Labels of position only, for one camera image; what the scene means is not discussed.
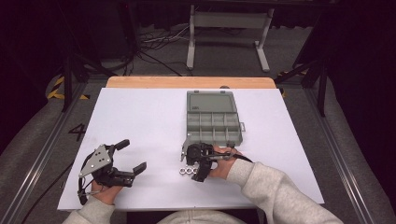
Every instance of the white table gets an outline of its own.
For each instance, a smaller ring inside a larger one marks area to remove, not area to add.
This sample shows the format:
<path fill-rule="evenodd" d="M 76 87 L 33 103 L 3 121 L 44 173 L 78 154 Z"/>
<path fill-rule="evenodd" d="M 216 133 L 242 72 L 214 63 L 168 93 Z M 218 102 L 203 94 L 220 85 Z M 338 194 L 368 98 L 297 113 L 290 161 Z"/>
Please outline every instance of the white table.
<path fill-rule="evenodd" d="M 131 145 L 115 152 L 114 166 L 129 171 L 146 161 L 148 168 L 131 188 L 122 190 L 115 201 L 118 210 L 252 207 L 234 184 L 213 178 L 200 183 L 179 174 L 179 168 L 185 166 L 179 159 L 186 136 L 186 95 L 191 90 L 199 89 L 102 89 L 58 209 L 81 207 L 77 196 L 81 164 L 100 144 L 123 139 L 129 139 Z M 279 90 L 227 91 L 233 92 L 240 121 L 247 129 L 238 149 L 253 161 L 286 172 L 304 194 L 323 203 Z"/>

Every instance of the wire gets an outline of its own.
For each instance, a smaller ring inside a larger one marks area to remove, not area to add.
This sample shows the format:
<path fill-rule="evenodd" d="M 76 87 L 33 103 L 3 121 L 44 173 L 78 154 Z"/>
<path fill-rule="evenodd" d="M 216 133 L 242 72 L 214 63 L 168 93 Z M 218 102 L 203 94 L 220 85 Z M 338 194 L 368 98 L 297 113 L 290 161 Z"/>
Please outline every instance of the wire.
<path fill-rule="evenodd" d="M 44 195 L 46 195 L 46 193 L 56 184 L 56 182 L 58 182 L 58 180 L 64 175 L 64 173 L 67 172 L 67 170 L 70 169 L 70 167 L 72 167 L 73 165 L 73 161 L 66 167 L 66 169 L 64 169 L 60 175 L 58 175 L 58 177 L 55 178 L 55 180 L 46 188 L 46 190 L 44 190 L 44 192 L 40 195 L 40 197 L 38 197 L 37 200 L 35 200 L 35 203 L 32 205 L 32 207 L 29 209 L 29 211 L 27 212 L 26 216 L 23 218 L 22 224 L 26 221 L 26 219 L 30 216 L 30 214 L 32 213 L 33 209 L 35 209 L 35 207 L 37 206 L 37 204 L 41 201 L 41 199 L 44 197 Z"/>
<path fill-rule="evenodd" d="M 167 35 L 163 35 L 164 32 L 161 32 L 159 35 L 155 36 L 154 35 L 150 35 L 152 36 L 152 38 L 141 38 L 141 49 L 143 51 L 147 51 L 149 49 L 161 49 L 163 47 L 165 47 L 166 45 L 170 44 L 170 43 L 175 43 L 176 41 L 180 40 L 180 39 L 185 39 L 185 40 L 189 40 L 185 37 L 183 37 L 187 32 L 188 32 L 188 28 L 190 26 L 186 26 L 185 28 L 181 29 L 180 31 L 177 31 L 175 34 L 172 34 L 172 32 L 169 32 Z"/>
<path fill-rule="evenodd" d="M 167 67 L 169 70 L 171 70 L 172 72 L 174 72 L 174 73 L 177 74 L 178 76 L 183 77 L 179 72 L 175 71 L 174 69 L 172 69 L 171 67 L 169 67 L 168 65 L 166 65 L 166 63 L 163 63 L 163 62 L 161 62 L 160 60 L 158 60 L 158 59 L 156 59 L 156 58 L 153 58 L 153 57 L 149 56 L 147 53 L 145 53 L 145 52 L 143 52 L 143 51 L 139 51 L 139 52 L 142 53 L 142 54 L 144 54 L 144 55 L 146 55 L 146 56 L 148 56 L 148 57 L 151 58 L 152 60 L 157 61 L 158 63 L 163 64 L 163 66 Z"/>

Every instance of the small metal ring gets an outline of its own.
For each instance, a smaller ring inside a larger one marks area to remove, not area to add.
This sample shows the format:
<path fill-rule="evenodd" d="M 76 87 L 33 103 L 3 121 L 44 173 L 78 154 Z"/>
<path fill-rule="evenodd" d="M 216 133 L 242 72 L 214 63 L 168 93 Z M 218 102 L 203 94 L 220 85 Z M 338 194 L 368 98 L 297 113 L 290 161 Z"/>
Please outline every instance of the small metal ring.
<path fill-rule="evenodd" d="M 181 175 L 186 174 L 186 169 L 184 168 L 180 168 L 180 170 L 178 171 Z"/>
<path fill-rule="evenodd" d="M 186 174 L 188 174 L 188 175 L 192 174 L 192 168 L 190 168 L 190 167 L 187 168 L 186 169 Z"/>

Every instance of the metal rail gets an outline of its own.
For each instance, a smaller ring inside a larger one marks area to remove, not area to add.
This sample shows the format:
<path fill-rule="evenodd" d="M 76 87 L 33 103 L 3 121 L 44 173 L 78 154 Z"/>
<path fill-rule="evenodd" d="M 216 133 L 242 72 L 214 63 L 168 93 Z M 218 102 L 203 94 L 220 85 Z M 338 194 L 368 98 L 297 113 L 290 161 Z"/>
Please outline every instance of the metal rail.
<path fill-rule="evenodd" d="M 317 98 L 314 91 L 311 89 L 304 89 L 304 92 L 309 104 L 312 107 L 312 110 L 315 111 L 315 116 L 318 119 L 320 127 L 326 135 L 335 167 L 337 168 L 338 174 L 341 176 L 341 180 L 344 183 L 346 192 L 349 196 L 350 201 L 352 202 L 353 207 L 355 208 L 356 214 L 358 215 L 360 222 L 366 224 L 375 223 L 363 200 L 363 197 L 361 196 L 358 182 L 356 181 L 355 176 L 352 174 L 351 170 L 348 168 L 347 163 L 344 160 L 344 157 L 340 151 L 340 148 L 337 145 L 329 123 L 327 122 L 326 118 L 323 118 L 319 114 L 319 111 L 317 109 Z"/>
<path fill-rule="evenodd" d="M 40 153 L 35 160 L 35 163 L 30 168 L 29 172 L 27 173 L 23 183 L 21 184 L 20 189 L 18 190 L 17 195 L 15 196 L 14 200 L 12 201 L 11 205 L 9 206 L 8 210 L 6 211 L 3 219 L 0 223 L 15 223 L 18 215 L 21 213 L 23 206 L 26 204 L 30 194 L 35 187 L 35 183 L 37 182 L 38 178 L 41 176 L 41 173 L 44 170 L 48 160 L 50 159 L 50 155 L 52 153 L 53 147 L 58 141 L 59 135 L 61 130 L 66 123 L 67 119 L 70 116 L 70 112 L 73 110 L 73 107 L 76 105 L 79 96 L 83 93 L 85 89 L 85 83 L 78 83 L 76 85 L 76 89 L 73 93 L 73 101 L 71 102 L 70 106 L 67 108 L 66 111 L 61 113 L 60 117 L 57 119 L 46 143 L 42 147 Z"/>

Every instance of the metal stand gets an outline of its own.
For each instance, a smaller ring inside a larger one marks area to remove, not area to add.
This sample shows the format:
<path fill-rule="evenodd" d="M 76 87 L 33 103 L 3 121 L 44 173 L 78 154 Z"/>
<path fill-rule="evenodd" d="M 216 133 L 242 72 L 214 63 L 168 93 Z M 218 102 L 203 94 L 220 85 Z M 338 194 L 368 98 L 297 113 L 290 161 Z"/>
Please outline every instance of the metal stand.
<path fill-rule="evenodd" d="M 326 93 L 326 83 L 327 83 L 327 60 L 319 60 L 313 61 L 311 63 L 303 64 L 295 69 L 291 70 L 287 74 L 282 77 L 277 77 L 274 79 L 275 84 L 279 84 L 291 77 L 296 76 L 297 74 L 308 69 L 306 75 L 301 81 L 301 85 L 303 88 L 312 88 L 315 82 L 319 80 L 319 89 L 318 89 L 318 110 L 322 117 L 325 117 L 324 114 L 324 98 Z"/>
<path fill-rule="evenodd" d="M 187 67 L 192 70 L 194 67 L 195 53 L 195 26 L 199 27 L 230 27 L 230 28 L 253 28 L 262 29 L 262 39 L 255 41 L 255 47 L 259 56 L 263 72 L 269 72 L 270 67 L 262 47 L 267 37 L 273 18 L 274 9 L 268 10 L 268 13 L 224 13 L 224 12 L 200 12 L 195 11 L 194 5 L 190 11 L 190 43 L 187 54 Z"/>

